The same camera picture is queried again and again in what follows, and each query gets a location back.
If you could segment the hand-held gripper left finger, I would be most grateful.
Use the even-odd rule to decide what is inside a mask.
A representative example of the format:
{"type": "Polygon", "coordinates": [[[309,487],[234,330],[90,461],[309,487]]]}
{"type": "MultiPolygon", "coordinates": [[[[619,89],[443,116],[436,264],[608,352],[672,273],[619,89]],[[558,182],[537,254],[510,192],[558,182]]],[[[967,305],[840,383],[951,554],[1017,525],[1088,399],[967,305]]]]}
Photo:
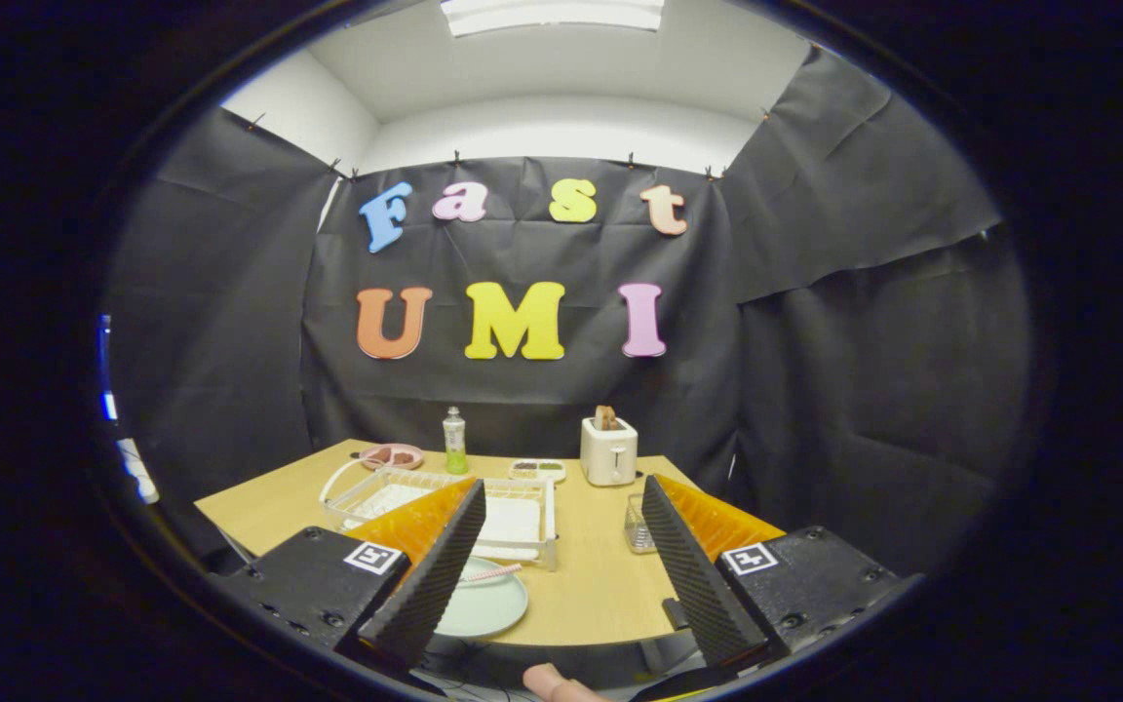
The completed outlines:
{"type": "Polygon", "coordinates": [[[408,671],[422,658],[486,516],[463,478],[347,534],[307,526],[214,585],[281,633],[408,671]]]}

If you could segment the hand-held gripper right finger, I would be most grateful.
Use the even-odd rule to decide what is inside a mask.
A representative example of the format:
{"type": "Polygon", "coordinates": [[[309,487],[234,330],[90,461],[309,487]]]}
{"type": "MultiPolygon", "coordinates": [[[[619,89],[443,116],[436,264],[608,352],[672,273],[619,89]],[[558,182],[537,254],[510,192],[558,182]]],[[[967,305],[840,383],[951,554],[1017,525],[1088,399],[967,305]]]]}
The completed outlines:
{"type": "Polygon", "coordinates": [[[706,665],[734,668],[806,650],[917,585],[821,526],[785,532],[652,475],[642,514],[706,665]]]}

